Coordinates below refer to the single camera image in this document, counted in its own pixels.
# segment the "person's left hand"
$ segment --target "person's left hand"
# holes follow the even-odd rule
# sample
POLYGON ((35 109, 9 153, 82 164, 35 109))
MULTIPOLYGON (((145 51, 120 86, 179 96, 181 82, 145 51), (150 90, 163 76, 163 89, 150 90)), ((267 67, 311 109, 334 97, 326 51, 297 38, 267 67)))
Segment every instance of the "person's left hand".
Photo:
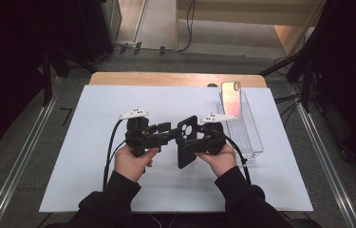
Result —
POLYGON ((139 181, 145 166, 152 167, 152 159, 159 152, 159 148, 151 148, 138 158, 133 155, 133 149, 125 145, 115 155, 115 171, 132 182, 139 181))

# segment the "black sleeve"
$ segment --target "black sleeve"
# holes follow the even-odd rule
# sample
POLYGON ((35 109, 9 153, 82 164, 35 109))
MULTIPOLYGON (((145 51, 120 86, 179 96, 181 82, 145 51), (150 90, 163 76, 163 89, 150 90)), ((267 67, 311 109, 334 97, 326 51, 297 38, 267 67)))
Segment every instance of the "black sleeve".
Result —
POLYGON ((260 187, 246 182, 238 166, 219 177, 215 184, 225 198, 230 227, 292 227, 265 202, 260 187))
POLYGON ((67 224, 51 224, 57 227, 124 227, 130 223, 132 199, 141 187, 113 171, 103 192, 93 192, 83 199, 80 210, 67 224))

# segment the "hand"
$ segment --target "hand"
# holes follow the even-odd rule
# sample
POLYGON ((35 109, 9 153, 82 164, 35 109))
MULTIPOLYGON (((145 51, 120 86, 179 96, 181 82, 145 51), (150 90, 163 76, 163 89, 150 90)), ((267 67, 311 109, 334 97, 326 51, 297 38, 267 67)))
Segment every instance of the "hand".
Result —
POLYGON ((216 155, 208 153, 196 153, 196 155, 210 164, 211 169, 216 174, 217 178, 236 166, 234 149, 228 144, 225 144, 221 151, 216 155))
POLYGON ((114 169, 132 182, 137 182, 145 166, 152 167, 152 159, 158 152, 158 148, 151 148, 137 158, 133 155, 133 149, 125 145, 116 152, 114 169))

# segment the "white paper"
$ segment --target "white paper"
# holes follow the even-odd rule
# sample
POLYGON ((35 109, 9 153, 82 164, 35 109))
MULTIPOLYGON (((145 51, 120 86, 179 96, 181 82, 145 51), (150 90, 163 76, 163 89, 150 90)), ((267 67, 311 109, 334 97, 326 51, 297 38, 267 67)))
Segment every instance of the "white paper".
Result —
MULTIPOLYGON (((272 94, 267 88, 243 88, 264 147, 249 163, 253 184, 279 211, 311 211, 309 196, 299 173, 272 94)), ((150 124, 178 122, 216 113, 219 88, 178 86, 86 85, 56 161, 40 212, 77 211, 92 191, 101 191, 110 136, 119 116, 141 107, 150 124)), ((126 121, 117 131, 113 148, 124 140, 126 121)), ((142 189, 132 201, 135 212, 224 211, 224 198, 214 184, 208 164, 196 159, 178 169, 175 141, 162 147, 152 168, 139 180, 142 189)))

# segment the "phone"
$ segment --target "phone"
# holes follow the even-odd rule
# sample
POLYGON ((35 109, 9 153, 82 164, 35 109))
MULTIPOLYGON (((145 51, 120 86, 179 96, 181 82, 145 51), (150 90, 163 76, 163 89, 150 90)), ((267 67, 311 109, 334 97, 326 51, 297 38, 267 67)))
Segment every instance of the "phone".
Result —
MULTIPOLYGON (((197 116, 191 116, 184 121, 178 123, 178 127, 183 130, 183 138, 185 140, 196 140, 197 132, 194 130, 197 126, 197 116), (192 129, 190 132, 186 132, 187 127, 192 129)), ((178 143, 178 168, 182 169, 186 165, 190 164, 196 159, 197 155, 193 152, 187 151, 186 146, 183 143, 178 143)))
POLYGON ((242 116, 240 82, 224 82, 221 85, 221 101, 225 115, 242 116))

